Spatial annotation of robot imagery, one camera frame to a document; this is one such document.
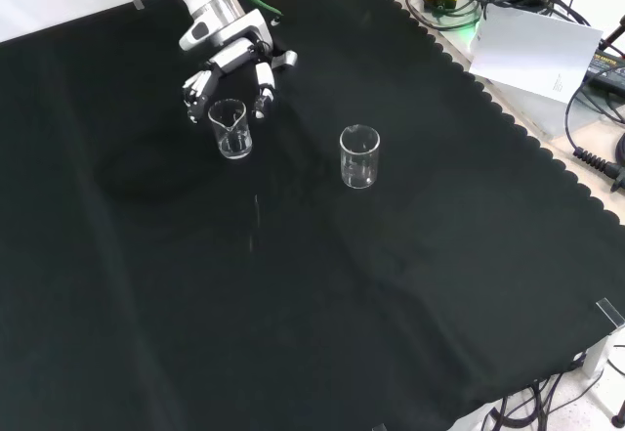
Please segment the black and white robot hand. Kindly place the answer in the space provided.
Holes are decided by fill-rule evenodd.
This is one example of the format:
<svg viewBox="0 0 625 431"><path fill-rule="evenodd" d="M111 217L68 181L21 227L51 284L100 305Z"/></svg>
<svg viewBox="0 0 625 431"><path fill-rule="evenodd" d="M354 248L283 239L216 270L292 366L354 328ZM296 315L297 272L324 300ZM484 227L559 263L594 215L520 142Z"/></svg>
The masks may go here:
<svg viewBox="0 0 625 431"><path fill-rule="evenodd" d="M190 52L203 45L215 47L216 52L183 85L190 121L197 123L205 114L219 81L244 65L254 66L259 87L253 105L254 116L266 118L276 96L273 72L294 66L298 61L297 53L275 46L259 10L232 22L212 21L208 12L200 15L180 39L180 47Z"/></svg>

